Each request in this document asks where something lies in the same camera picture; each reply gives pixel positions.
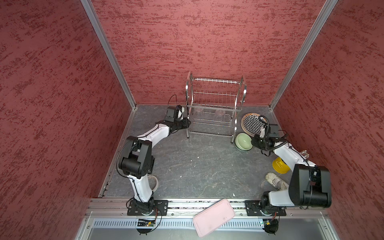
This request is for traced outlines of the white patterned plate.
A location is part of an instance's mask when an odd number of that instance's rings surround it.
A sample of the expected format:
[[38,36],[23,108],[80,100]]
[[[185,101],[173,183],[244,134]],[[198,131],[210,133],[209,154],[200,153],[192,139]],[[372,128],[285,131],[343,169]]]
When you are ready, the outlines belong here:
[[266,127],[269,123],[265,116],[261,116],[256,113],[248,113],[243,116],[241,120],[242,130],[250,137],[259,136],[264,137],[266,135]]

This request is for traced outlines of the pale green bowl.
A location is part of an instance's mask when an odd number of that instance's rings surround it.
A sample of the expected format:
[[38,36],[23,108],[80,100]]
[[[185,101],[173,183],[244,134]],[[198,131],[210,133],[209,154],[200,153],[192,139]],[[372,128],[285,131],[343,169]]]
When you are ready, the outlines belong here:
[[253,148],[252,139],[245,133],[240,133],[235,138],[235,146],[241,151],[249,151]]

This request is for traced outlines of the steel two-tier dish rack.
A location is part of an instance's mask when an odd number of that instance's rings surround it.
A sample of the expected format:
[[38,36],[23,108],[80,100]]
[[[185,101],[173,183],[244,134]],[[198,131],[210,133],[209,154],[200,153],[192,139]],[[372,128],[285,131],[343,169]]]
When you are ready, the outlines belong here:
[[226,80],[195,77],[188,72],[186,80],[186,116],[192,122],[191,134],[228,137],[233,144],[238,130],[238,114],[247,95],[245,78]]

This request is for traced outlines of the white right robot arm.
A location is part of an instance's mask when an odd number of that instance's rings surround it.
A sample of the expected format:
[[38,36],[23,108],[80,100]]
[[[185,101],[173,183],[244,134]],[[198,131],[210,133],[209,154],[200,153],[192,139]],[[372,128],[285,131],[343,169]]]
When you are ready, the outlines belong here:
[[331,173],[297,151],[286,136],[280,137],[277,125],[263,124],[252,145],[262,154],[274,153],[292,171],[288,188],[265,192],[260,209],[266,214],[286,207],[329,208],[332,204]]

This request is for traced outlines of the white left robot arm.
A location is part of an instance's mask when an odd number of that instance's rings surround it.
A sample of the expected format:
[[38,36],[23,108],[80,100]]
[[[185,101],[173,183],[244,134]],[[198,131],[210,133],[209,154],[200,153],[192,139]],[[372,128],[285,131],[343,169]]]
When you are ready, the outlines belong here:
[[149,184],[155,158],[153,147],[161,140],[179,130],[188,129],[191,121],[188,118],[176,119],[172,122],[160,121],[148,132],[127,137],[117,157],[116,169],[120,176],[130,180],[134,190],[134,200],[148,204],[153,200],[153,190]]

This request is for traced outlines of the yellow pen cup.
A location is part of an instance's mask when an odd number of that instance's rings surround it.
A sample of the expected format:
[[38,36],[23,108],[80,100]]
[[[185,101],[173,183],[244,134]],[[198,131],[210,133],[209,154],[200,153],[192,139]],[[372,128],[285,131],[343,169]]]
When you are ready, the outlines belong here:
[[290,167],[280,157],[273,161],[273,168],[279,174],[286,174],[291,170]]

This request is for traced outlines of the coloured pens bundle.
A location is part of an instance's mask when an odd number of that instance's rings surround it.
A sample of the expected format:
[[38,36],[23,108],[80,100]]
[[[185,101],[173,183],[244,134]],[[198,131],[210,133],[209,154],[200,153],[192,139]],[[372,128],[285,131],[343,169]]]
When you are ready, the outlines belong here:
[[308,159],[310,157],[309,153],[307,150],[304,150],[304,151],[301,151],[300,152],[301,156],[304,158],[304,159]]

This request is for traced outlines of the masking tape roll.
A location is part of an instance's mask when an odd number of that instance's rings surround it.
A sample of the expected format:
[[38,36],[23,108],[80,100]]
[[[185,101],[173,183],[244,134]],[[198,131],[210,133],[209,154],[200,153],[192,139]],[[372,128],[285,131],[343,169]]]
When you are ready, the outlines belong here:
[[159,187],[159,180],[156,176],[148,175],[148,179],[150,182],[150,188],[152,192],[156,192]]

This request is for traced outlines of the pink tray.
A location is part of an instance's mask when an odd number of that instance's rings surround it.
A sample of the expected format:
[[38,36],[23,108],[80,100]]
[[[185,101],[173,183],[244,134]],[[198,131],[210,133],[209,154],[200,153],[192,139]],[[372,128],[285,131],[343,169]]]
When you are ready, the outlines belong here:
[[193,217],[193,224],[200,238],[203,238],[235,217],[230,202],[223,199]]

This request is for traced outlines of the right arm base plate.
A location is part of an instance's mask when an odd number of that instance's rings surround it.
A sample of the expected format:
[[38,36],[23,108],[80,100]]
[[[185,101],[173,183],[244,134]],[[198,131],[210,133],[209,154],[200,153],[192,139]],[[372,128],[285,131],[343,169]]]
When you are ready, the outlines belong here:
[[264,205],[261,201],[246,200],[245,209],[248,217],[285,217],[287,215],[284,207]]

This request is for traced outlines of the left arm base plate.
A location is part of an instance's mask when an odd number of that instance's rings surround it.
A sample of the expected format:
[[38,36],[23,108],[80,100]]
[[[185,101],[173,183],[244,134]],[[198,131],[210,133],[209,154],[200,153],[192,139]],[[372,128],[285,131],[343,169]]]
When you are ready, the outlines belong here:
[[142,203],[137,200],[131,200],[128,205],[128,216],[166,216],[168,211],[168,200],[150,200],[148,203]]

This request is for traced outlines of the aluminium front rail frame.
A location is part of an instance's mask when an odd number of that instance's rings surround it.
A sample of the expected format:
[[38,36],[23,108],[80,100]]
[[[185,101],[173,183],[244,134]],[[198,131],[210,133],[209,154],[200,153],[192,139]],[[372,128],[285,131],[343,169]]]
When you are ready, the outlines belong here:
[[339,236],[324,209],[284,208],[263,214],[257,200],[242,199],[163,199],[155,201],[150,214],[142,214],[128,199],[92,199],[77,233],[77,240],[88,240],[92,230],[143,229],[146,232],[165,229],[194,230],[205,237],[214,231],[263,232],[271,221],[279,221],[280,230],[303,233],[310,224],[317,225],[320,236],[337,240]]

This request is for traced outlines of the aluminium corner post right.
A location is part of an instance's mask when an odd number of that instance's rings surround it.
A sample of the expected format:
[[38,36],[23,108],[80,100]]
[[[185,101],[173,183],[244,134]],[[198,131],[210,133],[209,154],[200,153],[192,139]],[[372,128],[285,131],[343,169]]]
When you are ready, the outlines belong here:
[[313,43],[315,42],[317,36],[319,35],[320,31],[322,30],[324,24],[326,23],[327,19],[331,15],[334,7],[337,5],[338,0],[326,0],[323,7],[321,8],[316,20],[314,21],[314,24],[312,25],[308,35],[306,36],[298,54],[296,55],[291,67],[289,68],[287,74],[285,75],[280,87],[278,88],[278,91],[276,92],[275,96],[273,97],[271,103],[269,104],[269,109],[273,111],[275,107],[277,106],[279,100],[283,96],[285,90],[287,89],[289,83],[293,79],[295,73],[299,69],[301,63],[303,62],[304,58],[306,57],[307,53],[309,52],[310,48],[312,47]]

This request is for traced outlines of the aluminium corner post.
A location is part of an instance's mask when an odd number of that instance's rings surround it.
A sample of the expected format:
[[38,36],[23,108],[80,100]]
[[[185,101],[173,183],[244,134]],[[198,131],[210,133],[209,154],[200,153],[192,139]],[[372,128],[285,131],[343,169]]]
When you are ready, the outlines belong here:
[[313,43],[315,42],[317,36],[319,35],[320,31],[322,30],[324,24],[326,23],[327,19],[331,15],[334,7],[337,5],[338,0],[326,0],[323,7],[321,8],[316,20],[314,21],[314,24],[312,25],[308,35],[306,36],[298,54],[296,55],[291,67],[289,68],[287,74],[285,75],[280,87],[278,88],[278,91],[276,92],[275,96],[273,97],[271,103],[269,104],[269,109],[273,111],[275,107],[277,106],[279,100],[283,96],[285,90],[287,89],[289,83],[293,79],[295,73],[299,69],[301,63],[303,62],[304,58],[306,57],[307,53],[309,52],[310,48],[312,47]]
[[91,22],[91,25],[93,26],[93,29],[105,51],[105,54],[109,60],[109,63],[111,64],[114,73],[122,87],[122,90],[131,106],[131,108],[135,111],[137,108],[137,103],[134,99],[134,96],[128,86],[128,83],[126,81],[126,78],[123,74],[123,71],[118,63],[118,60],[114,54],[114,51],[108,41],[108,38],[105,34],[105,31],[102,27],[102,24],[97,16],[96,10],[93,6],[92,1],[90,0],[81,0],[81,3],[85,9],[85,12]]

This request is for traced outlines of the aluminium corner post left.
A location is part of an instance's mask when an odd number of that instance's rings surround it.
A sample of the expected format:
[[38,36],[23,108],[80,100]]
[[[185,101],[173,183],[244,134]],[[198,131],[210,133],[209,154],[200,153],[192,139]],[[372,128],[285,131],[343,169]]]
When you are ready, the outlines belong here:
[[92,1],[90,0],[81,0],[81,3],[85,9],[85,12],[91,22],[91,25],[93,26],[93,29],[105,51],[105,54],[109,60],[109,63],[111,64],[114,73],[122,87],[122,90],[131,106],[131,108],[135,111],[137,108],[137,103],[134,99],[134,96],[128,86],[128,83],[126,81],[126,78],[123,74],[123,71],[118,63],[118,60],[114,54],[114,51],[108,41],[108,38],[105,34],[105,31],[102,27],[102,24],[97,16],[96,10],[93,6]]

